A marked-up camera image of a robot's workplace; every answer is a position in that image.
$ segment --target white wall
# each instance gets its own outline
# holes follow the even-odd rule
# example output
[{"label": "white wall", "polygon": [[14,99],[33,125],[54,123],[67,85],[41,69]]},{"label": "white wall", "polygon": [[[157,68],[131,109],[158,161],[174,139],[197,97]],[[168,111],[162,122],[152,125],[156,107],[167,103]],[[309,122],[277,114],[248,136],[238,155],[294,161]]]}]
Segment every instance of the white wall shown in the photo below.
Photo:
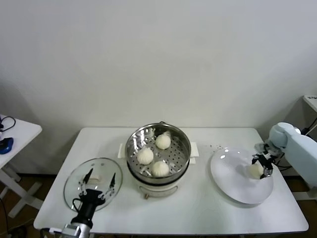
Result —
[{"label": "white wall", "polygon": [[0,110],[43,127],[14,163],[56,173],[85,126],[164,120],[265,135],[300,96],[317,94],[316,8],[314,0],[1,0]]}]

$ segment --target white table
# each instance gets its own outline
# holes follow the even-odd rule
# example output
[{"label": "white table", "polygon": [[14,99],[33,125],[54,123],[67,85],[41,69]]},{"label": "white table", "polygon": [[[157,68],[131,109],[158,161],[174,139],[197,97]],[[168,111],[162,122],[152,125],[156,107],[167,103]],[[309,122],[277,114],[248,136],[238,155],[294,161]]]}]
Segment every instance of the white table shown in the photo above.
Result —
[{"label": "white table", "polygon": [[116,159],[123,184],[115,199],[93,217],[92,233],[233,235],[300,232],[308,223],[277,168],[274,190],[262,204],[246,205],[226,196],[214,183],[210,158],[219,146],[244,147],[254,152],[262,142],[252,128],[184,128],[197,142],[200,157],[190,165],[179,190],[166,198],[145,200],[136,188],[124,159],[117,159],[120,143],[136,128],[84,128],[80,131],[34,221],[36,229],[62,229],[76,215],[67,208],[63,187],[81,163],[96,157]]},{"label": "white table", "polygon": [[[3,121],[4,129],[10,127],[12,122],[13,121],[11,119],[5,119]],[[39,125],[16,119],[15,126],[10,130],[3,132],[0,136],[1,140],[8,137],[12,137],[14,139],[12,150],[4,155],[0,155],[0,180],[6,185],[5,189],[1,192],[0,197],[3,198],[8,189],[11,189],[21,197],[21,200],[8,214],[11,218],[14,218],[26,204],[40,209],[43,203],[43,201],[32,196],[42,184],[36,182],[28,191],[24,190],[16,182],[20,181],[21,178],[8,164],[8,162],[38,134],[40,134],[41,131],[42,128]]]}]

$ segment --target wooden floor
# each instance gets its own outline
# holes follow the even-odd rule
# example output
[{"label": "wooden floor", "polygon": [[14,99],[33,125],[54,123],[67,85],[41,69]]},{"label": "wooden floor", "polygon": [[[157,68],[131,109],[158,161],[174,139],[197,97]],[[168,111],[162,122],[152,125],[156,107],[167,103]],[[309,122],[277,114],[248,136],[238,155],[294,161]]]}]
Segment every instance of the wooden floor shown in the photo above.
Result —
[{"label": "wooden floor", "polygon": [[[33,177],[24,177],[20,182],[21,186],[28,190],[34,182],[40,181],[43,185],[37,191],[35,196],[41,200],[45,199],[54,179],[53,178],[33,178]],[[287,184],[293,192],[307,191],[305,183],[299,179],[287,180]],[[2,191],[4,185],[0,182],[0,191]],[[3,199],[5,203],[5,208],[7,212],[19,201],[19,197],[12,191],[9,191]],[[317,202],[316,201],[299,201],[298,202],[306,219],[309,223],[309,230],[304,233],[297,234],[282,234],[279,238],[317,238]],[[21,224],[26,224],[27,226],[27,237],[28,238],[39,238],[40,233],[33,228],[33,222],[37,215],[38,211],[35,208],[30,206],[25,206],[23,210],[15,217],[15,219],[8,218],[9,228],[19,226]],[[5,238],[5,219],[3,208],[0,206],[0,238]],[[96,237],[116,237],[116,238],[128,238],[129,236],[114,236],[114,235],[98,235]],[[233,238],[237,236],[221,236],[222,238]]]}]

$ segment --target blue object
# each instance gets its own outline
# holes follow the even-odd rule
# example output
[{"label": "blue object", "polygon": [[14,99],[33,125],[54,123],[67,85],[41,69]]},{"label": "blue object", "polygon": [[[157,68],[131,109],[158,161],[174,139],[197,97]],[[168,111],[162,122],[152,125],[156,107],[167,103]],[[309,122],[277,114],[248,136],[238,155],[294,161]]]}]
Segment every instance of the blue object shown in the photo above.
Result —
[{"label": "blue object", "polygon": [[5,138],[2,141],[0,141],[0,155],[4,155],[11,151],[13,146],[13,138]]}]

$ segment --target white plate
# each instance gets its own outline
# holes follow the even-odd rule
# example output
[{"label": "white plate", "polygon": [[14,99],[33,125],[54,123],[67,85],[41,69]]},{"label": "white plate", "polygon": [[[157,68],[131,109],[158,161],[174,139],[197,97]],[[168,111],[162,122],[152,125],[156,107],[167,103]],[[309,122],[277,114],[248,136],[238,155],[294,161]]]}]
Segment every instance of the white plate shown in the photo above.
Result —
[{"label": "white plate", "polygon": [[259,204],[271,195],[273,179],[252,178],[248,170],[251,160],[247,151],[226,147],[213,155],[211,174],[229,197],[246,204]]}]

